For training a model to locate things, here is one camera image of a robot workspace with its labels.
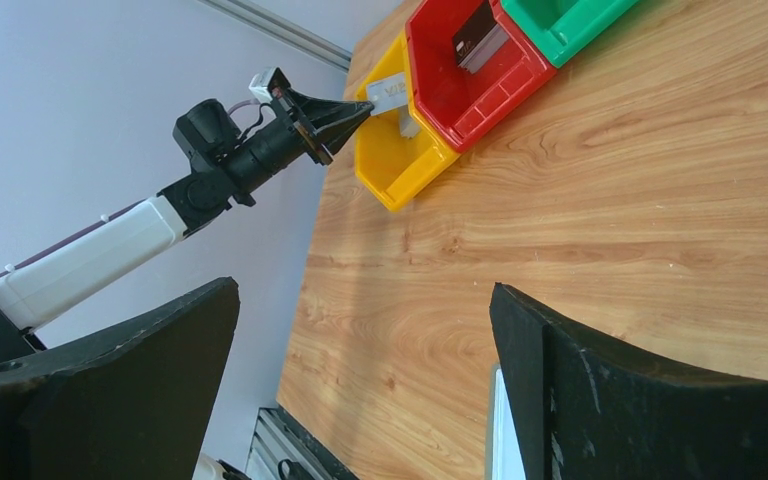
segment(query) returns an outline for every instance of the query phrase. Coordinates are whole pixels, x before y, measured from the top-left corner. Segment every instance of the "wooden table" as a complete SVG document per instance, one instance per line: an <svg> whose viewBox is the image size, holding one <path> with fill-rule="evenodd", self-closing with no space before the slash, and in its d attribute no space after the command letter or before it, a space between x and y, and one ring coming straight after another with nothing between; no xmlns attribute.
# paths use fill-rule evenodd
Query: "wooden table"
<svg viewBox="0 0 768 480"><path fill-rule="evenodd" d="M347 95L417 3L358 45ZM768 1L641 0L399 214L352 157L278 400L359 477L483 478L497 281L768 379Z"/></svg>

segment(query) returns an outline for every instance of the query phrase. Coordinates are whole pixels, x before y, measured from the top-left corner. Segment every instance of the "green bin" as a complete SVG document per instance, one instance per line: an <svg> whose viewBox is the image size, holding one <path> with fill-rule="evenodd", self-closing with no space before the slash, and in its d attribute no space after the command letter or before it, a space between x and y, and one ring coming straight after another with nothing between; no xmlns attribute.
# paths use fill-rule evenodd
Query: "green bin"
<svg viewBox="0 0 768 480"><path fill-rule="evenodd" d="M557 68L637 0L502 0L502 7Z"/></svg>

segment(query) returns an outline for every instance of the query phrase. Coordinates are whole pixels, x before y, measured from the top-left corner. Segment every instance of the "yellow bin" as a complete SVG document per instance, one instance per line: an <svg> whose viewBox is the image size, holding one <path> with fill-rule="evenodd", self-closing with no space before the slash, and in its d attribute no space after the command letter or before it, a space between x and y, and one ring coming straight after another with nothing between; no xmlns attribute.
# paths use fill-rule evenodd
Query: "yellow bin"
<svg viewBox="0 0 768 480"><path fill-rule="evenodd" d="M404 31L363 81L355 98L367 100L368 84L401 72L407 78L410 115L419 124L420 133L413 138L402 137L399 112L391 110L364 122L355 137L355 175L393 212L404 207L460 156L414 105Z"/></svg>

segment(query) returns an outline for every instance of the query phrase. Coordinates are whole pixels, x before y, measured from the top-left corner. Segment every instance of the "red bin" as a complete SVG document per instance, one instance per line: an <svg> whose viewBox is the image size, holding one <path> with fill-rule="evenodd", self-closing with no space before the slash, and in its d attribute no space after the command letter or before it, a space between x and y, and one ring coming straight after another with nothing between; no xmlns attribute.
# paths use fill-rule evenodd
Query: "red bin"
<svg viewBox="0 0 768 480"><path fill-rule="evenodd" d="M458 67L452 38L488 0L425 0L406 33L417 109L458 152L469 150L557 69L489 0L509 40L476 73Z"/></svg>

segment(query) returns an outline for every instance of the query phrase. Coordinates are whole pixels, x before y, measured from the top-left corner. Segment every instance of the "tabletop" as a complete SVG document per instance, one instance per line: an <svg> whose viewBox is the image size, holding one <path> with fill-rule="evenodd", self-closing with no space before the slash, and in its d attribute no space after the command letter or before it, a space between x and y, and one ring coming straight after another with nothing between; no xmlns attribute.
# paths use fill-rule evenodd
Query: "tabletop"
<svg viewBox="0 0 768 480"><path fill-rule="evenodd" d="M357 46L347 97L418 3ZM278 401L360 478L483 478L494 282L768 379L768 1L641 0L398 214L352 158Z"/></svg>

